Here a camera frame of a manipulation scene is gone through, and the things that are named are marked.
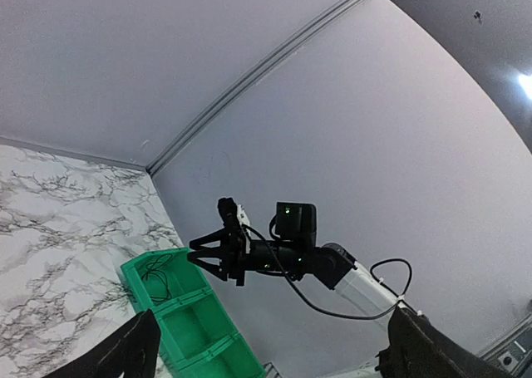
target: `black cable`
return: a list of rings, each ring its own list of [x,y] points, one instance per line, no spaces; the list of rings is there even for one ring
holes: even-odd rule
[[[389,286],[387,286],[373,272],[373,270],[375,270],[379,266],[383,266],[383,265],[388,264],[388,263],[403,263],[408,268],[408,280],[406,282],[405,289],[402,292],[402,295],[405,295],[406,292],[408,291],[408,288],[410,288],[410,284],[411,284],[411,281],[412,281],[412,265],[406,259],[403,259],[403,258],[389,258],[389,259],[381,260],[380,262],[377,262],[377,263],[373,264],[373,266],[370,267],[369,273],[372,275],[372,277],[373,277],[373,279],[375,281],[379,282],[384,288],[386,288],[388,291],[390,291],[394,296],[399,297],[399,294],[397,294],[397,292],[395,292],[393,289],[391,289]],[[414,309],[414,307],[412,307],[407,301],[403,300],[402,302],[406,305],[406,307],[408,307],[414,313],[417,313],[416,309]]]
[[[390,307],[388,310],[380,313],[380,314],[377,314],[376,316],[350,316],[348,314],[341,314],[341,313],[336,313],[336,312],[330,312],[330,311],[327,311],[327,310],[324,310],[322,309],[321,307],[317,307],[316,305],[314,305],[312,302],[310,302],[304,295],[303,293],[299,290],[298,287],[296,287],[296,284],[293,283],[292,279],[288,276],[288,274],[286,273],[286,270],[284,270],[283,268],[283,265],[281,264],[281,262],[279,261],[279,259],[277,258],[277,255],[275,254],[275,252],[273,251],[272,247],[270,246],[270,244],[268,243],[268,240],[266,238],[264,238],[264,236],[259,233],[257,230],[255,230],[254,228],[248,226],[248,225],[243,225],[242,227],[248,229],[249,231],[251,231],[253,234],[255,234],[257,237],[259,237],[259,239],[261,241],[264,242],[264,244],[268,247],[268,250],[270,251],[270,253],[272,254],[273,256],[273,260],[277,263],[279,269],[281,270],[281,272],[283,273],[283,276],[284,276],[284,279],[288,282],[288,284],[290,285],[290,287],[292,287],[292,289],[299,295],[299,297],[301,297],[301,299],[303,300],[303,302],[305,302],[307,304],[307,306],[311,307],[313,310],[315,310],[316,312],[320,312],[322,314],[325,314],[327,316],[331,316],[331,317],[337,317],[337,318],[345,318],[347,320],[359,320],[359,321],[373,321],[373,320],[377,320],[381,317],[384,317],[386,314],[392,312],[396,307],[397,305],[399,305],[399,303],[401,303],[402,301],[399,300],[397,301],[392,307]]]
[[[273,216],[269,222],[269,236],[271,239],[274,239],[275,241],[282,241],[280,237],[278,237],[277,235],[273,233],[273,227],[275,227],[275,216]]]
[[[284,277],[284,275],[281,272],[266,272],[264,270],[257,270],[258,274],[263,274],[264,276],[271,276],[271,277]]]
[[[166,276],[165,272],[160,270],[163,268],[172,258],[174,255],[171,254],[163,254],[160,255],[155,261],[149,262],[145,265],[146,271],[140,278],[141,280],[148,281],[150,277],[156,277],[165,287],[165,296],[164,297],[152,297],[150,296],[150,299],[152,302],[165,302],[169,301],[172,298],[172,294],[170,293],[170,288],[168,285],[168,277]]]

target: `marble pattern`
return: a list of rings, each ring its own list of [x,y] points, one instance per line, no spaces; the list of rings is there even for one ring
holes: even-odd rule
[[[90,350],[135,315],[120,265],[180,246],[146,173],[0,145],[0,375]]]

